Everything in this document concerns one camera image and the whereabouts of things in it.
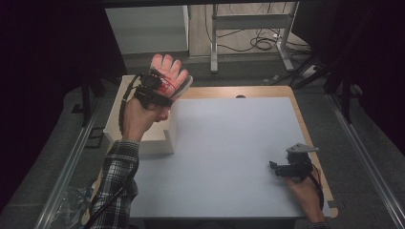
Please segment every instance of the hand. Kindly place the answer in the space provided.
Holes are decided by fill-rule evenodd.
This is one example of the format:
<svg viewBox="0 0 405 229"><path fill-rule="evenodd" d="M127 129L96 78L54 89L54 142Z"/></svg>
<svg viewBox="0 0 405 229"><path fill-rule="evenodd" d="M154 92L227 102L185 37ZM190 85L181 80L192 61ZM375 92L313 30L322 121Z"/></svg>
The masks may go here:
<svg viewBox="0 0 405 229"><path fill-rule="evenodd" d="M193 77L187 70L181 69L181 61L173 62L173 57L161 54L155 54L152 59L151 69L155 69L165 77L161 80L162 84L157 93L176 100L179 98L193 82Z"/></svg>
<svg viewBox="0 0 405 229"><path fill-rule="evenodd" d="M169 109L151 104L145 110L139 100L133 97L125 106L122 139L140 141L154 121L160 122L168 118Z"/></svg>
<svg viewBox="0 0 405 229"><path fill-rule="evenodd" d="M312 171L313 177L319 182L320 171L316 168ZM325 221L324 214L322 213L319 204L320 199L316 192L315 184L306 177L302 182L296 183L290 177L285 177L288 188L295 195L295 198L300 203L301 208L304 210L309 222L323 222Z"/></svg>

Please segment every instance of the white board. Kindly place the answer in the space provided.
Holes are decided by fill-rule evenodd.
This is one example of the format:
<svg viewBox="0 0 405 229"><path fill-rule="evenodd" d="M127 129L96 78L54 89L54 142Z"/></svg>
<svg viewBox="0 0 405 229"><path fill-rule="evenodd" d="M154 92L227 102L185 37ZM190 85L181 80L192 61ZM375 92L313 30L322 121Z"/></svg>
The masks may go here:
<svg viewBox="0 0 405 229"><path fill-rule="evenodd" d="M304 216L268 165L306 143L289 98L180 99L171 115L175 153L140 156L132 218Z"/></svg>

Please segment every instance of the black device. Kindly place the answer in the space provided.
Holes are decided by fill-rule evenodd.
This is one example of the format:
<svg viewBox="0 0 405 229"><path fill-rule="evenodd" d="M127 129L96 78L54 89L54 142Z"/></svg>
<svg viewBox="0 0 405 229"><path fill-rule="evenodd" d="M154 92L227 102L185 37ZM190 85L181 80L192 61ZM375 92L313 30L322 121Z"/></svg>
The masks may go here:
<svg viewBox="0 0 405 229"><path fill-rule="evenodd" d="M297 143L287 148L287 160L288 165L277 165L277 163L270 161L270 168L274 170L277 177L298 177L299 182L309 177L315 185L316 192L320 199L321 210L324 207L324 193L322 192L322 185L320 174L318 174L319 182L312 175L313 168L316 167L312 164L308 152L318 152L318 148L313 148L302 143Z"/></svg>
<svg viewBox="0 0 405 229"><path fill-rule="evenodd" d="M129 93L134 89L134 83L138 78L140 78L140 84L136 86L134 97L139 100L144 109L147 109L149 104L155 104L162 107L172 106L172 99L161 94L157 94L155 92L155 90L158 90L160 88L164 77L164 74L160 73L156 69L151 69L147 74L140 73L134 76L131 83L128 85L128 88L121 100L121 106L119 108L118 125L121 133L123 131L122 125L124 120L125 105L128 100Z"/></svg>
<svg viewBox="0 0 405 229"><path fill-rule="evenodd" d="M288 153L288 165L277 165L270 161L270 168L274 170L276 176L280 177L299 177L304 180L308 174L312 173L312 162L308 153Z"/></svg>

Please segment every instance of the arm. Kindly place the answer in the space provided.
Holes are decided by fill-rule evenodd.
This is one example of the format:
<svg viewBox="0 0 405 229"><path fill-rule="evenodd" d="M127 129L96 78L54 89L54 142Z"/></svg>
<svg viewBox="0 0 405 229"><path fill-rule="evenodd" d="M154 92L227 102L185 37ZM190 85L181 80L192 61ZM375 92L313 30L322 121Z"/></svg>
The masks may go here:
<svg viewBox="0 0 405 229"><path fill-rule="evenodd" d="M156 54L152 59L151 68L164 75L157 93L172 100L179 98L193 81L192 76L188 75L188 71L181 71L181 62L179 60L173 62L170 55L163 58L160 54ZM93 216L119 189L125 188L121 195L117 196L117 199L99 215L92 228L121 229L129 227L131 202L138 194L134 176L139 166L139 142L153 122L160 122L168 118L169 110L170 107L159 107L154 104L149 104L144 109L136 98L130 99L125 104L122 140L114 143L113 148L104 159L101 184L92 201L91 215ZM123 186L126 181L129 181L128 185Z"/></svg>
<svg viewBox="0 0 405 229"><path fill-rule="evenodd" d="M139 142L154 121L167 118L168 108L154 107L145 110L135 98L125 107L122 140L116 141L104 159L101 185L93 199L92 215L104 205L122 186L121 195L98 217L92 228L128 228L131 202L138 194L133 178L139 166Z"/></svg>
<svg viewBox="0 0 405 229"><path fill-rule="evenodd" d="M319 178L320 173L315 169L312 174L316 179ZM302 182L295 183L290 177L285 177L288 188L295 195L295 198L304 210L307 216L309 229L329 229L329 225L326 223L324 214L319 208L320 200L316 192L315 185L309 177L306 177Z"/></svg>

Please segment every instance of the right hand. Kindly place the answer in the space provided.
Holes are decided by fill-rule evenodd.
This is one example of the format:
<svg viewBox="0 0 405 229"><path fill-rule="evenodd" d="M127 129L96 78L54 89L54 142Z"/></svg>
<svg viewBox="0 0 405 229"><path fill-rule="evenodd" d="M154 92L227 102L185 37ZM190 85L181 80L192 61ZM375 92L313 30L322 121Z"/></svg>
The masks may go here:
<svg viewBox="0 0 405 229"><path fill-rule="evenodd" d="M314 169L312 171L313 177L319 182L320 171ZM306 177L300 183L296 183L290 177L285 177L285 181L288 185L288 188L295 195L295 198L301 205L301 208L304 210L307 219L309 222L324 222L325 217L322 213L319 204L320 199L318 193L316 192L315 184L310 180L309 177Z"/></svg>

